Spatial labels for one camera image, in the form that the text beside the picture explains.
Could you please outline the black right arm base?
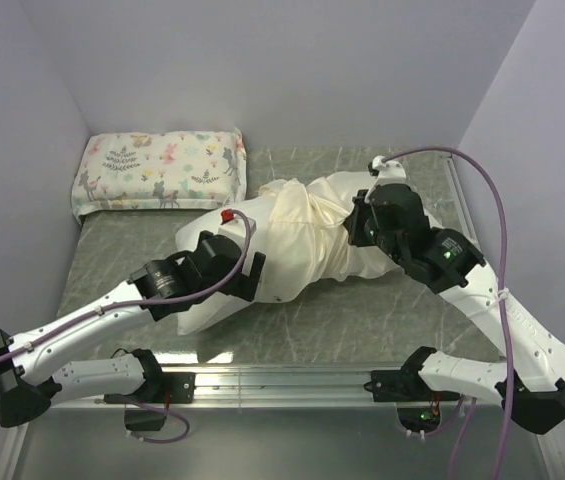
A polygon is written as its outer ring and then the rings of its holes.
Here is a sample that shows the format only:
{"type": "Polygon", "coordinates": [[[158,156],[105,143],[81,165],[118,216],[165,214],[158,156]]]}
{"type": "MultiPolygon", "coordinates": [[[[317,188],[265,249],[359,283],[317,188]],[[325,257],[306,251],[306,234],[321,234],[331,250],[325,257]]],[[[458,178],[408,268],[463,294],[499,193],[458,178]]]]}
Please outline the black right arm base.
{"type": "Polygon", "coordinates": [[[363,385],[375,403],[426,403],[424,407],[398,408],[399,423],[408,433],[431,434],[441,426],[441,403],[459,399],[457,393],[432,390],[419,376],[424,361],[436,352],[433,347],[421,346],[399,369],[372,370],[363,385]]]}

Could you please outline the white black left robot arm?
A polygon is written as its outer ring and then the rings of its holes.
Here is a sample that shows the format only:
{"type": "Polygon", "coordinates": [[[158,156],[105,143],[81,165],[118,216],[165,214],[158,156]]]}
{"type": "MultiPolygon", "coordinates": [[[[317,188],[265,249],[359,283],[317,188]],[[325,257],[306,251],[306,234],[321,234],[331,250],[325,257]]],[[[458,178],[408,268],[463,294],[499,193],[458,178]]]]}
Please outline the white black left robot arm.
{"type": "Polygon", "coordinates": [[[94,395],[157,399],[163,373],[153,353],[80,361],[107,338],[158,322],[222,293],[253,300],[265,265],[250,241],[204,231],[192,251],[152,260],[103,297],[38,329],[0,329],[0,426],[28,423],[51,406],[94,395]]]}

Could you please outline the cream satin pillowcase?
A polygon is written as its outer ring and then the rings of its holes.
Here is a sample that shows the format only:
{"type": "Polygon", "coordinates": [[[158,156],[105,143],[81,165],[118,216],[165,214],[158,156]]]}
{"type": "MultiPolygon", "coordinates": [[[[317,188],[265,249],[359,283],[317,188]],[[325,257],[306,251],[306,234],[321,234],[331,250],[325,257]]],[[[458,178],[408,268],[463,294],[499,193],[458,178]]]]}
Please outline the cream satin pillowcase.
{"type": "Polygon", "coordinates": [[[341,171],[308,184],[279,179],[262,186],[258,197],[274,202],[267,228],[273,253],[282,254],[284,264],[292,262],[291,272],[310,283],[375,279],[396,270],[398,265],[379,248],[350,245],[344,226],[353,198],[373,183],[366,172],[341,171]]]}

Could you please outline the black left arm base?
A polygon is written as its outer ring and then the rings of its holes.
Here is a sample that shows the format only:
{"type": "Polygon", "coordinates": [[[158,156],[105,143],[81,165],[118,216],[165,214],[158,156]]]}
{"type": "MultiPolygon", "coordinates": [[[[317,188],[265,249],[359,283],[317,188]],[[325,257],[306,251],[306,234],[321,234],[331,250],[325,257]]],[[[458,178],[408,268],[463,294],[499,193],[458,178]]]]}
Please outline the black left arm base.
{"type": "Polygon", "coordinates": [[[190,422],[174,409],[175,405],[191,404],[194,398],[196,374],[193,372],[166,373],[161,385],[145,396],[105,395],[103,403],[123,405],[124,428],[129,437],[138,441],[166,445],[184,440],[191,431],[190,422]],[[158,438],[168,420],[174,420],[183,430],[175,437],[158,438]]]}

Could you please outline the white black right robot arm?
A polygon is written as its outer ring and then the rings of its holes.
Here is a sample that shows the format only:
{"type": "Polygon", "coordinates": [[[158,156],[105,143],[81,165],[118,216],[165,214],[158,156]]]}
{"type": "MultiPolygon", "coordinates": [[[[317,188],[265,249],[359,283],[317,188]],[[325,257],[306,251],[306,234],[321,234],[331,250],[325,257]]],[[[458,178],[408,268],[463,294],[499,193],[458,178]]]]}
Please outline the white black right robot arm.
{"type": "Polygon", "coordinates": [[[419,195],[405,184],[359,191],[344,225],[351,245],[381,251],[500,351],[512,351],[511,364],[488,363],[421,346],[400,369],[408,396],[453,392],[510,406],[512,421],[538,435],[565,420],[565,344],[499,287],[494,269],[467,237],[432,226],[419,195]]]}

